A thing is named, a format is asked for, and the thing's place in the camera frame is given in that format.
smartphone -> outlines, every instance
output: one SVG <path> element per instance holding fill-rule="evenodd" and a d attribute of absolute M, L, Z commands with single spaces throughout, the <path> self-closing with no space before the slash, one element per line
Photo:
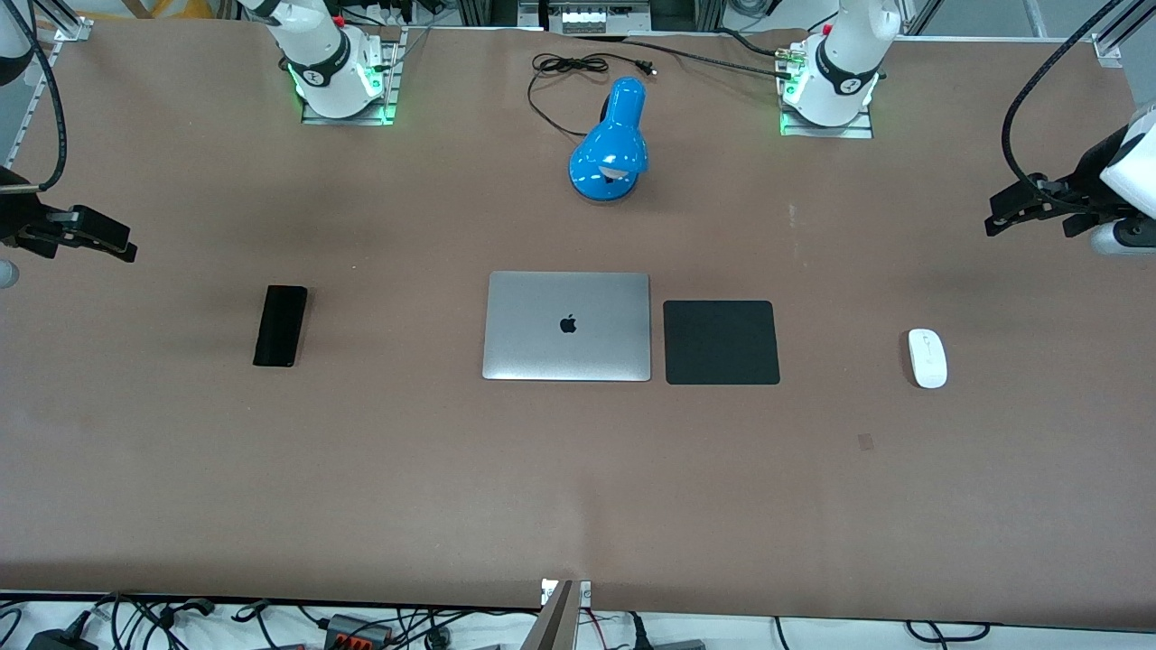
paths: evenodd
<path fill-rule="evenodd" d="M 261 328 L 257 333 L 253 365 L 292 368 L 297 360 L 297 340 L 305 318 L 305 287 L 269 285 L 265 290 Z"/>

mouse pad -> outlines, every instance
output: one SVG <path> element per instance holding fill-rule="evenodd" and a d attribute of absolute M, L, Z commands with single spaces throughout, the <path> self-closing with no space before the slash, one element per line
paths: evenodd
<path fill-rule="evenodd" d="M 668 384 L 778 384 L 775 310 L 766 301 L 662 303 Z"/>

blue desk lamp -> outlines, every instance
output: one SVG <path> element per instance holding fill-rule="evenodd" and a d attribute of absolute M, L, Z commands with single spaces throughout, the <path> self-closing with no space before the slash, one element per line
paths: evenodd
<path fill-rule="evenodd" d="M 570 156 L 570 183 L 595 201 L 613 201 L 635 189 L 638 175 L 650 169 L 643 119 L 646 87 L 632 76 L 614 82 L 601 124 Z"/>

white mouse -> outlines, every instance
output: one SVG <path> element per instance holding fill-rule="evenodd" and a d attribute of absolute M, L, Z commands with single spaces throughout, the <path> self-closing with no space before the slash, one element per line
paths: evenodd
<path fill-rule="evenodd" d="M 931 330 L 912 330 L 907 332 L 907 349 L 917 384 L 938 389 L 947 383 L 947 354 L 939 334 Z"/>

silver laptop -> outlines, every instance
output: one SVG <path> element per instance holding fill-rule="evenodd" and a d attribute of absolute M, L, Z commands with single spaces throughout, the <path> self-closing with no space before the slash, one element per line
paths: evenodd
<path fill-rule="evenodd" d="M 645 273 L 490 274 L 487 379 L 646 382 L 650 340 Z"/>

